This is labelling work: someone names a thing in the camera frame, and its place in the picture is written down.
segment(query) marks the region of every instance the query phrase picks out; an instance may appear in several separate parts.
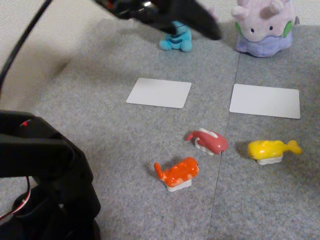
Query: white paper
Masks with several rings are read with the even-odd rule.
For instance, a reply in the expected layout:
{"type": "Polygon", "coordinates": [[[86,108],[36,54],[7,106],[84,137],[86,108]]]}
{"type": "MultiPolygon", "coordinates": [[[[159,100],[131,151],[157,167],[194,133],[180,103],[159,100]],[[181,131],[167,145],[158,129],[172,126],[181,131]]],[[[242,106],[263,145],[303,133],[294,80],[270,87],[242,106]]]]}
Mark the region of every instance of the white paper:
{"type": "Polygon", "coordinates": [[[190,88],[191,82],[139,78],[126,102],[182,109],[190,88]]]}
{"type": "Polygon", "coordinates": [[[235,84],[230,112],[300,119],[299,91],[296,89],[235,84]]]}

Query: orange koi toy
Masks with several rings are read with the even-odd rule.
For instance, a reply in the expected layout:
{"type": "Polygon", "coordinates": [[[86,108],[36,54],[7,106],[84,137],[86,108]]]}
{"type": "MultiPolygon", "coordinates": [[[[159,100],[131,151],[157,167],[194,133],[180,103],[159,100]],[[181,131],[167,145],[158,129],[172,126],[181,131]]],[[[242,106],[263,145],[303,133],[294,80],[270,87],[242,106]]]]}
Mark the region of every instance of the orange koi toy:
{"type": "Polygon", "coordinates": [[[158,178],[162,180],[169,192],[174,192],[190,187],[193,179],[199,172],[197,161],[192,157],[187,157],[183,161],[165,171],[161,170],[159,163],[154,164],[154,169],[158,178]]]}

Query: green cheek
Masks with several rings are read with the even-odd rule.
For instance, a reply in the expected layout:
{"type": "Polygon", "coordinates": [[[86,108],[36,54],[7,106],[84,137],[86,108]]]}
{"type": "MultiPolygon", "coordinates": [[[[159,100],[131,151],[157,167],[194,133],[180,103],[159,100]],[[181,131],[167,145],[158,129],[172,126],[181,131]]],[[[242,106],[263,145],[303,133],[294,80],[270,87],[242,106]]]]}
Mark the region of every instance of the green cheek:
{"type": "Polygon", "coordinates": [[[235,29],[238,31],[238,33],[241,35],[241,28],[239,26],[239,23],[235,22],[235,29]]]}
{"type": "Polygon", "coordinates": [[[282,35],[283,38],[285,38],[290,33],[292,26],[293,26],[292,21],[287,23],[283,31],[283,35],[282,35]]]}

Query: yellow fish toy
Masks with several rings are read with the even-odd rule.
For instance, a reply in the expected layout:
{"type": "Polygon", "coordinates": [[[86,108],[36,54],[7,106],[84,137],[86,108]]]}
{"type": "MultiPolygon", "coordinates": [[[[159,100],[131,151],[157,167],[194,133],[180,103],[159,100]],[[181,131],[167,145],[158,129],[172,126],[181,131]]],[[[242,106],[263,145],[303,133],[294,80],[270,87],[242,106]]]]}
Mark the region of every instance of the yellow fish toy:
{"type": "Polygon", "coordinates": [[[302,149],[295,140],[289,141],[288,144],[279,140],[259,140],[253,141],[248,145],[249,156],[260,165],[280,163],[286,151],[291,151],[295,154],[302,153],[302,149]]]}

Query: plush toy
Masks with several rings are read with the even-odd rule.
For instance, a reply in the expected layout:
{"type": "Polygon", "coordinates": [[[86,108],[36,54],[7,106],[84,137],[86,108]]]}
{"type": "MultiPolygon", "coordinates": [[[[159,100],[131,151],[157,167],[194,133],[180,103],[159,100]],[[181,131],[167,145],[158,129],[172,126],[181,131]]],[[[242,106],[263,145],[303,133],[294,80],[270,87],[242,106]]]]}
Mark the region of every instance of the plush toy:
{"type": "Polygon", "coordinates": [[[176,27],[176,35],[165,34],[164,40],[159,42],[162,50],[181,49],[183,52],[190,52],[192,49],[190,28],[178,21],[173,21],[176,27]]]}
{"type": "Polygon", "coordinates": [[[237,0],[231,11],[239,33],[236,49],[265,58],[293,43],[296,19],[293,0],[237,0]]]}

